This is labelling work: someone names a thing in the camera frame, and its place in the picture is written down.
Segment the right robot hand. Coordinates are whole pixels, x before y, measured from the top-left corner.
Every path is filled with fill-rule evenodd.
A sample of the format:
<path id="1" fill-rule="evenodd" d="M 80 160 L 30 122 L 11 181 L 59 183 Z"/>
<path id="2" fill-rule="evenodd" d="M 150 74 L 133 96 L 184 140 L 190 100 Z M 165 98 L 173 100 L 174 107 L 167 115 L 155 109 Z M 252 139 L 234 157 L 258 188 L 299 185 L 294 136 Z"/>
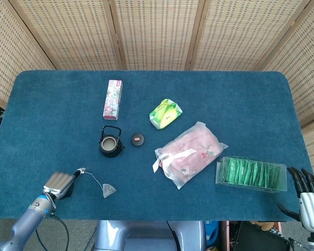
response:
<path id="1" fill-rule="evenodd" d="M 294 181 L 297 198 L 299 199 L 299 212 L 290 211 L 281 203 L 278 203 L 277 207 L 283 214 L 301 222 L 306 230 L 314 233 L 314 175 L 304 168 L 298 170 L 289 167 L 287 170 Z"/>

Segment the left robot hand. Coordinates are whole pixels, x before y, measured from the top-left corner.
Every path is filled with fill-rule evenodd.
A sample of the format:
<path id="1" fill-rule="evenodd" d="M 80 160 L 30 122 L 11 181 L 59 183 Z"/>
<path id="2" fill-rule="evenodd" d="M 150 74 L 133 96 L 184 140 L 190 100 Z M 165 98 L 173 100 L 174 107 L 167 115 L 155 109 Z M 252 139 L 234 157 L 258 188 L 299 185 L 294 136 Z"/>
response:
<path id="1" fill-rule="evenodd" d="M 55 172 L 43 186 L 43 193 L 47 193 L 56 202 L 71 196 L 75 180 L 83 174 L 85 168 L 79 168 L 74 174 Z"/>

